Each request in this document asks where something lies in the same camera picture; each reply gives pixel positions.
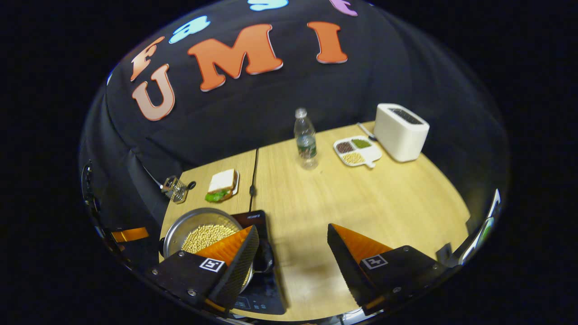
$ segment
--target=pink letter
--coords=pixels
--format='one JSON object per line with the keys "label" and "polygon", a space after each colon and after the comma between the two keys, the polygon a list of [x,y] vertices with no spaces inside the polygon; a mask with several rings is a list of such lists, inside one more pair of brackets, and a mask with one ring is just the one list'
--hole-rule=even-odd
{"label": "pink letter", "polygon": [[348,14],[349,16],[357,17],[357,12],[350,10],[347,6],[351,6],[351,4],[344,0],[329,0],[335,9],[341,11],[344,14]]}

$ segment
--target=induction cooktop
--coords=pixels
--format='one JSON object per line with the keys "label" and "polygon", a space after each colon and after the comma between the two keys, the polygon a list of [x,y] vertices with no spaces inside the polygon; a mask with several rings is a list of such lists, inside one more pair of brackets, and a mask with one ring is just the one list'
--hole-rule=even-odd
{"label": "induction cooktop", "polygon": [[[268,260],[265,258],[264,248],[269,245],[266,214],[263,210],[239,213],[232,215],[239,224],[246,228],[255,225],[259,234],[259,248],[253,261],[254,269],[266,269]],[[280,286],[275,276],[275,265],[266,273],[254,273],[251,282],[239,294],[235,302],[238,310],[254,313],[282,315],[286,309],[281,296]]]}

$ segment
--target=letter m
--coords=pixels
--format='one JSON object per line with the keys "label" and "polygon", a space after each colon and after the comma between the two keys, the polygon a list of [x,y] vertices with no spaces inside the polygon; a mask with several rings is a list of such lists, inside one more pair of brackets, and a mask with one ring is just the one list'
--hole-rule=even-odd
{"label": "letter m", "polygon": [[246,72],[250,75],[277,70],[283,66],[283,61],[275,57],[269,31],[270,24],[258,24],[241,30],[233,47],[216,39],[204,40],[188,50],[190,56],[195,56],[203,77],[202,91],[209,91],[222,86],[225,76],[217,73],[218,65],[228,75],[237,79],[241,76],[241,68],[245,55],[249,58]]}

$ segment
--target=white plate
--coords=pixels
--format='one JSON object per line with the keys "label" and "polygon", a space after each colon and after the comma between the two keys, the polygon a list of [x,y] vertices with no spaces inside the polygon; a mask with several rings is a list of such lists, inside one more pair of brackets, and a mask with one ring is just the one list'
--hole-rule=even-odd
{"label": "white plate", "polygon": [[237,175],[237,182],[235,182],[235,188],[233,189],[233,195],[237,194],[237,190],[239,189],[239,172],[235,170],[235,174]]}
{"label": "white plate", "polygon": [[[359,139],[359,140],[363,140],[365,142],[368,142],[370,144],[370,146],[360,149],[360,148],[356,147],[355,144],[351,141],[353,139]],[[342,142],[348,142],[349,145],[353,148],[353,150],[349,151],[349,152],[344,152],[344,153],[339,152],[339,150],[337,150],[337,145],[342,143]],[[350,138],[344,138],[341,140],[337,140],[333,144],[333,149],[335,150],[335,153],[341,159],[341,161],[344,164],[346,164],[347,166],[351,166],[351,167],[359,166],[359,165],[367,165],[369,168],[373,168],[373,167],[375,167],[375,164],[373,162],[378,160],[379,158],[381,158],[381,150],[379,150],[379,148],[377,147],[377,143],[369,140],[367,138],[367,136],[352,136]],[[350,153],[354,153],[354,152],[359,153],[361,155],[361,157],[364,158],[365,161],[364,162],[358,162],[356,164],[350,164],[343,159],[343,156],[345,156],[346,154],[350,154]]]}

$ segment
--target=spoon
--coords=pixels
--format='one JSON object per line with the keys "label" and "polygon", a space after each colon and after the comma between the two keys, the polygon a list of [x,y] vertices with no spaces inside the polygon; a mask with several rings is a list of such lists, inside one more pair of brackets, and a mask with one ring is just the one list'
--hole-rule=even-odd
{"label": "spoon", "polygon": [[361,124],[361,123],[358,122],[357,125],[358,125],[367,135],[369,135],[369,139],[370,139],[371,141],[377,141],[377,138],[375,137],[375,135],[374,135],[373,133],[369,132],[369,131],[363,126],[363,124]]}

